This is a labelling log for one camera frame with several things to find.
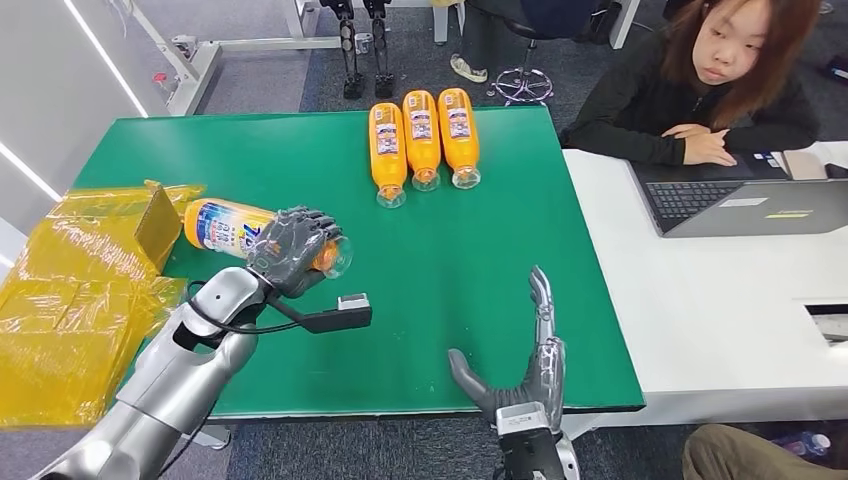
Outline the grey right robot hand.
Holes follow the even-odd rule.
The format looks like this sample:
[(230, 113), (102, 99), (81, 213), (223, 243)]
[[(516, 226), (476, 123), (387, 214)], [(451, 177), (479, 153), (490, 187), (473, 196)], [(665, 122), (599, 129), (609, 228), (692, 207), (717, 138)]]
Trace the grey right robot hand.
[(539, 402), (554, 433), (561, 431), (565, 376), (565, 344), (556, 334), (555, 304), (547, 275), (537, 265), (528, 278), (535, 304), (535, 344), (522, 382), (511, 388), (492, 388), (471, 369), (458, 349), (448, 351), (455, 383), (491, 424), (500, 408)]

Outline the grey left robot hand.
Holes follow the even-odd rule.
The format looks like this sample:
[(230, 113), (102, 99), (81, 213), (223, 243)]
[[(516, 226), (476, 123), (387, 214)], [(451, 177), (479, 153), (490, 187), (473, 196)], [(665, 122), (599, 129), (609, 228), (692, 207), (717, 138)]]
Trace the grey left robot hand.
[(320, 210), (279, 210), (249, 250), (246, 265), (282, 296), (298, 298), (326, 278), (313, 261), (328, 242), (341, 236), (336, 220)]

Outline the person's right hand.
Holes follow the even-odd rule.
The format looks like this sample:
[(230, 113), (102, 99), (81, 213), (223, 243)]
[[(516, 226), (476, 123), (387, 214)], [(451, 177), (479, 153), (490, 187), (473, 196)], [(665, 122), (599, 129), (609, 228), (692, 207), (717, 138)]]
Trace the person's right hand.
[(683, 164), (687, 166), (701, 164), (735, 166), (737, 161), (725, 150), (724, 137), (727, 133), (728, 130), (725, 129), (715, 133), (701, 133), (685, 138)]

